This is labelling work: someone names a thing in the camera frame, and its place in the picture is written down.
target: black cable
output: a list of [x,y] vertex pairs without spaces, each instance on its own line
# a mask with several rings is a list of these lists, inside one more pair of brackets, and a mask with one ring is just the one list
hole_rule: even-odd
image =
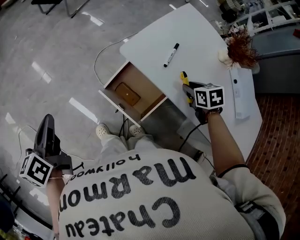
[[190,131],[186,137],[186,139],[183,141],[182,145],[179,147],[178,152],[181,151],[183,145],[187,142],[189,136],[192,134],[192,132],[194,132],[197,128],[199,128],[201,126],[201,124],[197,125],[192,131]]
[[123,129],[124,124],[125,124],[125,122],[126,122],[127,120],[128,120],[128,118],[127,118],[125,121],[123,121],[123,124],[122,124],[121,129],[120,129],[120,132],[119,132],[119,137],[121,136],[122,129]]
[[210,163],[210,165],[213,167],[213,169],[216,170],[215,167],[213,166],[213,164],[211,164],[211,162],[204,155],[203,155],[203,157]]
[[125,126],[123,126],[123,136],[125,137]]

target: tiled floor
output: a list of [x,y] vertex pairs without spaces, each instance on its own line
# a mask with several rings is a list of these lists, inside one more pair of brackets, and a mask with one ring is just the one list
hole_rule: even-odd
[[[44,190],[34,189],[17,177],[18,133],[26,125],[37,129],[43,117],[50,113],[65,151],[82,158],[96,158],[101,151],[95,134],[97,122],[107,123],[113,132],[122,123],[122,115],[114,113],[114,107],[98,93],[99,82],[93,72],[98,51],[173,11],[169,4],[178,8],[185,2],[90,0],[73,19],[67,17],[63,3],[46,16],[30,2],[18,1],[0,11],[0,174],[8,173],[5,182],[12,189],[20,184],[18,195],[23,203],[51,223],[49,208],[41,200],[45,199]],[[68,2],[72,11],[82,0]],[[220,21],[216,1],[203,2],[209,7],[198,0],[190,3],[209,21]],[[119,47],[111,47],[97,61],[96,69],[103,82],[125,61]],[[176,108],[165,103],[144,126],[159,144],[176,149],[179,143],[175,132],[183,120]],[[32,148],[34,136],[29,128],[20,133],[22,158],[24,150]],[[81,162],[75,157],[73,160],[74,165]]]
[[282,239],[299,239],[300,97],[261,94],[256,99],[263,123],[247,164],[275,192],[285,209]]

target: metal chair leg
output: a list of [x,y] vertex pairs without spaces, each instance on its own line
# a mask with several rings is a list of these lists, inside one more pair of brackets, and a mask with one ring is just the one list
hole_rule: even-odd
[[14,198],[16,195],[17,195],[17,193],[19,192],[19,190],[20,190],[20,186],[17,188],[17,190],[16,191],[14,191],[14,193],[12,194],[12,196],[11,196],[11,198],[10,198],[10,200],[9,200],[9,203],[11,203],[12,202],[12,198]]
[[1,179],[0,179],[0,183],[7,177],[8,175],[5,174]]
[[20,206],[17,205],[17,207],[16,207],[15,210],[14,210],[14,216],[15,216],[15,218],[17,217],[17,211],[18,211],[19,207],[20,207]]
[[76,11],[75,11],[74,13],[70,14],[67,0],[64,0],[64,2],[65,2],[65,9],[66,9],[67,15],[68,15],[70,18],[73,18],[73,17],[76,15],[76,13],[78,13],[79,10],[80,10],[81,8],[83,8],[83,6],[84,6],[85,4],[87,4],[89,1],[90,1],[90,0],[86,0],[86,1],[85,1],[78,9],[76,9]]
[[39,10],[41,11],[41,13],[42,14],[48,14],[48,13],[50,13],[50,11],[56,6],[57,4],[53,4],[47,11],[44,11],[43,9],[42,9],[42,6],[41,5],[39,5],[38,4],[38,8],[39,8]]

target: white table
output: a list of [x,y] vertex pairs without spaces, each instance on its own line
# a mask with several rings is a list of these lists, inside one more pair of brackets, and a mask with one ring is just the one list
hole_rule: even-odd
[[[164,60],[176,43],[180,46],[165,68]],[[186,4],[140,31],[120,48],[120,52],[195,125],[199,121],[195,111],[187,104],[180,72],[185,71],[190,81],[224,86],[225,106],[221,115],[246,160],[257,138],[262,118],[254,96],[251,70],[246,76],[251,81],[249,94],[253,96],[250,99],[251,116],[244,120],[235,118],[230,72],[218,60],[218,50],[226,48],[226,43],[210,23],[192,5]],[[210,141],[207,125],[199,127],[199,130]]]

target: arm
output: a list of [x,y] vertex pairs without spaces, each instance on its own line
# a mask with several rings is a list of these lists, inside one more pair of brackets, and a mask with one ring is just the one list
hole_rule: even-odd
[[253,201],[264,207],[276,220],[281,236],[285,226],[285,212],[280,200],[248,168],[232,168],[236,165],[245,166],[245,161],[220,114],[208,116],[208,129],[217,176],[235,186],[236,203]]
[[208,130],[217,176],[235,165],[245,164],[243,155],[220,114],[208,116]]
[[[53,170],[51,177],[62,177],[61,171]],[[49,179],[47,183],[47,196],[50,205],[50,212],[52,217],[53,230],[55,234],[59,233],[58,225],[58,211],[60,207],[60,194],[65,186],[62,178],[60,179]]]

